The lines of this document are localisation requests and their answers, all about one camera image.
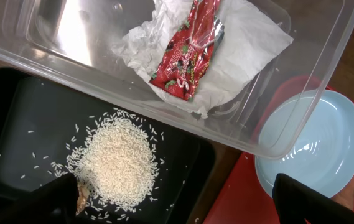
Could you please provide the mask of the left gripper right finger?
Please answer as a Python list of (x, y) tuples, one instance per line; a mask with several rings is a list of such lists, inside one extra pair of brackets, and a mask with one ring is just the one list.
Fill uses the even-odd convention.
[(286, 174), (276, 176), (272, 199), (281, 224), (354, 224), (354, 211)]

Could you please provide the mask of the red snack wrapper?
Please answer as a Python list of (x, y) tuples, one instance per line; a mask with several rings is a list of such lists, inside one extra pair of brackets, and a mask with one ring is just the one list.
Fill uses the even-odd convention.
[(192, 100), (215, 48), (220, 0), (194, 0), (187, 19), (171, 38), (149, 83), (185, 101)]

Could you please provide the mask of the white rice pile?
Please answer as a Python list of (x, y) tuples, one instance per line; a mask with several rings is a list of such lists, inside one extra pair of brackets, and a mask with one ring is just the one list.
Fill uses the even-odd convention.
[(122, 110), (69, 117), (64, 127), (16, 113), (0, 146), (0, 184), (30, 192), (72, 174), (100, 223), (165, 223), (185, 184), (190, 139)]

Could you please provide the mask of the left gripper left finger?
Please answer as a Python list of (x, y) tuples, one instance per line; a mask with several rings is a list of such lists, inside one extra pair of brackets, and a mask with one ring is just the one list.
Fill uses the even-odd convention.
[(0, 210), (0, 223), (73, 223), (78, 196), (76, 178), (65, 174)]

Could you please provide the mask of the brown food scrap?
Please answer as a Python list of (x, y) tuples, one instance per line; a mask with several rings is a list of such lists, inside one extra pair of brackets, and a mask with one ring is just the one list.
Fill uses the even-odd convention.
[(77, 187), (78, 187), (78, 199), (77, 199), (76, 215), (78, 215), (85, 209), (90, 194), (87, 187), (81, 182), (78, 183)]

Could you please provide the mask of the white paper napkin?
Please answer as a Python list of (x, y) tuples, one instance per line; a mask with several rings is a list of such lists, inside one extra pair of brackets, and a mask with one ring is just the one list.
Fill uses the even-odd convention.
[[(158, 0), (154, 4), (152, 20), (134, 27), (110, 47), (145, 82), (155, 72), (166, 45), (192, 6), (191, 1), (184, 0)], [(247, 0), (223, 1), (217, 16), (225, 26), (224, 37), (193, 100), (184, 101), (152, 87), (166, 103), (200, 114), (203, 119), (213, 107), (234, 99), (294, 40)]]

